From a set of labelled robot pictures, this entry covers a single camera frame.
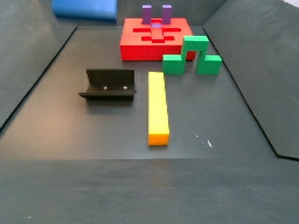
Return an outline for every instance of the black metal bracket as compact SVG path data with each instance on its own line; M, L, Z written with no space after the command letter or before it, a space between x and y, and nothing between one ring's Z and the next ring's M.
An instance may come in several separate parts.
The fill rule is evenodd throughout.
M88 100L130 100L135 99L135 70L128 69L87 69L88 90L79 93Z

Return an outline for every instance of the green block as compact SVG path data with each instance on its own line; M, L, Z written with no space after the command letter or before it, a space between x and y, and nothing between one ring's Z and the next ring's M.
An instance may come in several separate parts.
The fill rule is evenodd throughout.
M186 59L187 52L207 52L210 39L207 36L185 36L182 45L182 57Z
M219 74L222 58L219 55L206 55L205 60L198 61L197 74Z
M182 55L166 54L163 56L163 73L165 74L185 74L185 64Z

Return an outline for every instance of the yellow block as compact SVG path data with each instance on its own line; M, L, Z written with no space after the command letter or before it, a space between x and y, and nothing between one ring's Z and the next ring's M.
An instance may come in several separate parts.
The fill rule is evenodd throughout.
M149 73L149 145L167 145L170 124L165 92L165 73Z

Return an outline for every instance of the red base plate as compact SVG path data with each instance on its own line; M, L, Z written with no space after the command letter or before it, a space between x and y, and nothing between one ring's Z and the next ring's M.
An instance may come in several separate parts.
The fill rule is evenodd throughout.
M127 18L119 44L122 60L163 60L165 54L181 54L183 36L193 36L186 18L173 18L171 24L162 24L161 18L154 18L153 24ZM189 52L187 60L194 59L195 52Z

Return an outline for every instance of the gray floor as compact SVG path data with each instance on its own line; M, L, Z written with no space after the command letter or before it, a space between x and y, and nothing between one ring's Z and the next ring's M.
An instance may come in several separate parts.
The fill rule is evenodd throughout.
M298 224L297 162L234 159L0 163L6 224Z
M205 34L193 27L195 34ZM122 27L80 27L0 133L2 159L274 158L223 66L219 76L167 76L169 147L147 146L147 73L162 62L123 62ZM132 104L87 103L87 68L134 68Z

